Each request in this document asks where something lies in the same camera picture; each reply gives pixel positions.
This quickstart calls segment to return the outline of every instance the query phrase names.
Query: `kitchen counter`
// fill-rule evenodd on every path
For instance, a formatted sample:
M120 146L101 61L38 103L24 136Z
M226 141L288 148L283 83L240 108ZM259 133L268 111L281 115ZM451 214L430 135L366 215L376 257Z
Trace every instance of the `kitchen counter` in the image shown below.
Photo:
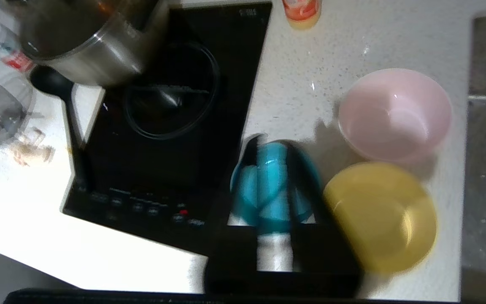
M359 77L414 69L448 92L448 137L434 157L408 168L434 198L434 249L411 271L367 277L360 296L458 301L471 20L486 11L486 1L324 0L318 24L301 32L287 24L280 0L274 4L245 136L300 141L324 182L358 160L340 136L335 109ZM75 88L85 136L102 95L101 88ZM72 174L62 103L40 92L35 98L45 118L30 125L46 133L43 144L56 154L46 166L26 168L0 151L0 253L86 289L202 292L204 256L60 212Z

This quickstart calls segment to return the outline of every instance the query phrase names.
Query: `stainless steel pot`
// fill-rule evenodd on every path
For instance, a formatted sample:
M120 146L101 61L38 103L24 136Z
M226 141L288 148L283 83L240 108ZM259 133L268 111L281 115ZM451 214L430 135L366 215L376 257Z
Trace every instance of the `stainless steel pot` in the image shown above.
M145 71L167 24L166 0L28 0L20 40L35 63L107 87Z

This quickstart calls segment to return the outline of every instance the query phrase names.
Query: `white countertop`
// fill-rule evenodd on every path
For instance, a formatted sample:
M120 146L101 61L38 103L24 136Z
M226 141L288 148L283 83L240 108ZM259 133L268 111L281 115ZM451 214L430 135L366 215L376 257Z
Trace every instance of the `white countertop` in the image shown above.
M362 297L458 301L471 20L486 0L324 0L318 24L294 31L274 1L245 136L303 143L324 182L353 153L334 109L362 75L402 67L426 73L453 103L453 125L427 163L409 168L434 198L438 236L424 262L407 273L369 277ZM102 89L77 86L81 128ZM71 178L62 103L41 93L30 122L56 148L52 163L20 167L0 152L0 253L86 289L202 292L206 258L100 227L60 212Z

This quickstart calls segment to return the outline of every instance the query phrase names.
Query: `black cooktop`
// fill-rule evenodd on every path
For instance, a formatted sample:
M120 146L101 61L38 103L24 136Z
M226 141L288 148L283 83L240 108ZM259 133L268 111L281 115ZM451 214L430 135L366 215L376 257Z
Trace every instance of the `black cooktop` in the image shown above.
M271 7L171 10L150 71L106 92L84 151L92 189L71 187L63 212L208 254Z

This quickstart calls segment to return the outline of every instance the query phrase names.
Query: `yellow bowl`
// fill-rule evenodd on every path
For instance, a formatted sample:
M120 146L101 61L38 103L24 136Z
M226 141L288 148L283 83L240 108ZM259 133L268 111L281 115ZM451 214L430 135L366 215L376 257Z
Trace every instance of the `yellow bowl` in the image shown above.
M366 271L405 271L432 249L432 200L416 177L393 164L348 167L326 185L324 197Z

